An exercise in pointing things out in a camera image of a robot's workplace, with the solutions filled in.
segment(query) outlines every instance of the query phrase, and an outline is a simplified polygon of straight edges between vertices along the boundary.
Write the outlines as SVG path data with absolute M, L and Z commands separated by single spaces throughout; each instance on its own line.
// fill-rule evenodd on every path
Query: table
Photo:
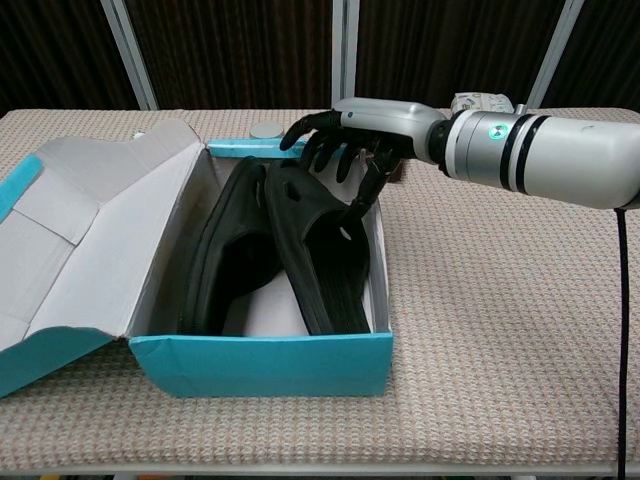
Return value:
M 549 114 L 640 123 L 619 109 Z M 0 178 L 46 140 L 127 140 L 162 118 L 203 139 L 301 110 L 23 110 L 0 120 Z M 619 335 L 615 216 L 456 182 L 408 162 L 381 197 L 395 333 L 376 398 L 175 399 L 114 342 L 0 399 L 3 473 L 610 474 Z M 632 279 L 629 474 L 640 472 Z

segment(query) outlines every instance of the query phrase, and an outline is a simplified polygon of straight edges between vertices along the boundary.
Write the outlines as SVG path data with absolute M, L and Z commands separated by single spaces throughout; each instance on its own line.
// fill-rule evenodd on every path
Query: shoe box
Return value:
M 178 397 L 381 395 L 393 336 L 376 203 L 363 224 L 372 333 L 308 335 L 284 272 L 232 304 L 223 336 L 176 334 L 203 221 L 241 157 L 295 157 L 274 143 L 212 140 L 165 120 L 131 142 L 61 138 L 0 184 L 0 396 L 125 339 L 147 377 Z M 348 202 L 362 171 L 320 180 Z

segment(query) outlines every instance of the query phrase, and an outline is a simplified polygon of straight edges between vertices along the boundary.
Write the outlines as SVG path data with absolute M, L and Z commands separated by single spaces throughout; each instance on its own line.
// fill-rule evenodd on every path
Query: robotic arm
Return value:
M 466 110 L 446 119 L 418 103 L 348 98 L 296 122 L 283 150 L 304 134 L 301 163 L 322 170 L 341 145 L 337 180 L 360 149 L 373 160 L 349 215 L 361 217 L 398 163 L 417 158 L 447 176 L 592 208 L 640 207 L 640 125 Z

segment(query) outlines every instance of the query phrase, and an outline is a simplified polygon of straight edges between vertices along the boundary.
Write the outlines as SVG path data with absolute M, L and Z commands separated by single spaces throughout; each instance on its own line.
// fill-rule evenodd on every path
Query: black slipper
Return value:
M 264 200 L 265 168 L 242 160 L 206 222 L 192 262 L 180 332 L 220 335 L 233 299 L 280 270 Z
M 360 220 L 336 223 L 347 205 L 298 162 L 269 167 L 273 236 L 309 334 L 369 333 L 362 306 L 369 243 Z

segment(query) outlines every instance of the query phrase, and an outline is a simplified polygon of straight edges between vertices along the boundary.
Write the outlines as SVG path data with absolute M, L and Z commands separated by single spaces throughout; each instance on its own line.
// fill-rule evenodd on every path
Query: black cable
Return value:
M 627 368 L 629 364 L 629 254 L 625 211 L 615 209 L 620 242 L 620 377 L 618 383 L 618 479 L 625 478 L 627 462 Z

